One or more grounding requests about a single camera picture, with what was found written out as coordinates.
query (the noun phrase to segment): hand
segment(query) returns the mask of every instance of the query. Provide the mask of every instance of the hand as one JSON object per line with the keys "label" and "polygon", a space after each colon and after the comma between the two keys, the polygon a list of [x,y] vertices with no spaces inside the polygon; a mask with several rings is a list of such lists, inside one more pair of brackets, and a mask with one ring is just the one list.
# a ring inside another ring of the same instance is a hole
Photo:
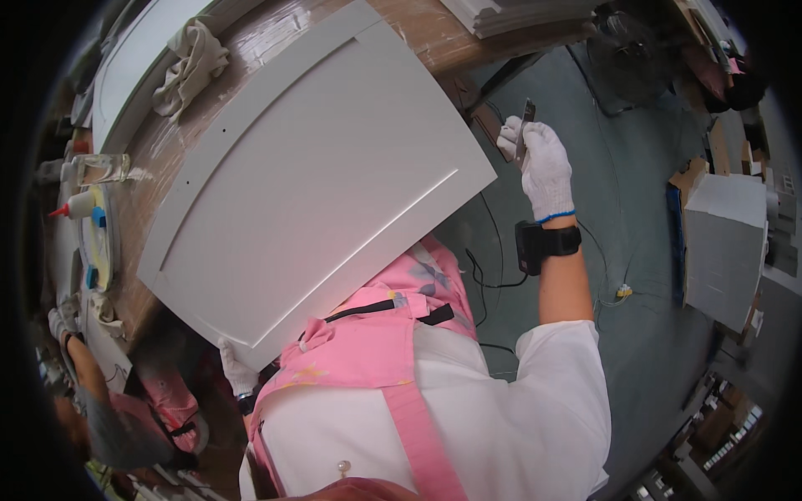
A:
{"label": "hand", "polygon": [[[515,142],[520,118],[511,116],[501,128],[496,145],[515,156]],[[541,122],[524,126],[526,156],[521,166],[520,183],[532,202],[535,221],[544,223],[554,217],[574,213],[571,198],[571,164],[560,138]]]}
{"label": "hand", "polygon": [[65,333],[74,332],[74,330],[70,331],[67,328],[67,323],[56,308],[51,309],[47,314],[47,325],[50,327],[51,336],[59,345],[63,345]]}
{"label": "hand", "polygon": [[220,339],[217,342],[217,348],[220,348],[220,359],[223,362],[223,374],[225,374],[225,378],[229,380],[234,396],[238,397],[243,394],[251,393],[253,388],[259,384],[259,373],[243,366],[234,359],[234,350],[231,348],[231,343],[229,341]]}

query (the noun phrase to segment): fan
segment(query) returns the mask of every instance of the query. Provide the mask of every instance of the fan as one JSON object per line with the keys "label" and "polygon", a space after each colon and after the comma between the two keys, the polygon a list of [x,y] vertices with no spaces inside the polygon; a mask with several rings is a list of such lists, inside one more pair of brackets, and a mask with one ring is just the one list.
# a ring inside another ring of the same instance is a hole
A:
{"label": "fan", "polygon": [[569,47],[593,97],[606,116],[620,115],[635,107],[647,107],[668,88],[670,74],[666,58],[651,30],[625,12],[600,17],[597,33],[586,43],[593,76],[631,106],[607,111],[597,97],[588,75]]}

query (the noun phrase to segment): red bottle cap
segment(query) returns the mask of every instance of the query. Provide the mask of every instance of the red bottle cap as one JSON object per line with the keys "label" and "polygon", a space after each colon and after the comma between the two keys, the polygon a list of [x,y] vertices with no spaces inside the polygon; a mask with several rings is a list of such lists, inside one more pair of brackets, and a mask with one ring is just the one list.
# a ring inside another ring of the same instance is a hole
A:
{"label": "red bottle cap", "polygon": [[74,155],[83,155],[89,152],[89,143],[76,139],[72,142],[72,152]]}
{"label": "red bottle cap", "polygon": [[70,215],[70,205],[69,204],[64,204],[63,207],[57,208],[56,210],[54,210],[53,212],[48,214],[48,216],[50,216],[50,217],[53,217],[53,216],[69,216],[69,215]]}

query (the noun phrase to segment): floral apron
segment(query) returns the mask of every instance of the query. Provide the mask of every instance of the floral apron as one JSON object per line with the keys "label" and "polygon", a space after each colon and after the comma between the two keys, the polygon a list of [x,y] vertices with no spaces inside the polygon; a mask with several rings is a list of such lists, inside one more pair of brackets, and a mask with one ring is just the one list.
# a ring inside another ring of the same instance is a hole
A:
{"label": "floral apron", "polygon": [[282,351],[281,369],[261,389],[248,431],[257,470],[275,475],[261,438],[265,398],[298,385],[375,388],[383,393],[419,494],[427,501],[467,501],[415,384],[412,330],[417,321],[476,340],[454,255],[432,236],[412,246],[331,317],[309,319],[299,341]]}

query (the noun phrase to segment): pearl button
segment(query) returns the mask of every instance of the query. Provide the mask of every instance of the pearl button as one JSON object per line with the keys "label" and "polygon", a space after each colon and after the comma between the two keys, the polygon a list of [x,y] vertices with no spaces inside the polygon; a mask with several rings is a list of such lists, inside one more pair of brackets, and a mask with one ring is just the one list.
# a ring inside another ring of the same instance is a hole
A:
{"label": "pearl button", "polygon": [[337,469],[340,472],[340,478],[344,479],[346,477],[346,471],[350,470],[350,461],[346,461],[343,459],[339,463],[337,463]]}

